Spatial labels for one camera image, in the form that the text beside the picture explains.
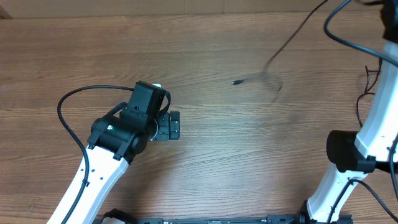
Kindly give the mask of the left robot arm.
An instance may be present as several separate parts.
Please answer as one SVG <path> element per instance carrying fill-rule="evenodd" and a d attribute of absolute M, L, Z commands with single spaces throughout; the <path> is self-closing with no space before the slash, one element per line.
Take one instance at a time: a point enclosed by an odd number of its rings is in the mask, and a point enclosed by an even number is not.
<path fill-rule="evenodd" d="M 180 113 L 163 101 L 171 94 L 159 84 L 138 81 L 122 102 L 95 120 L 84 146 L 65 122 L 59 120 L 83 153 L 80 166 L 49 223 L 138 223 L 138 219 L 113 209 L 96 216 L 115 183 L 149 141 L 178 140 Z"/>

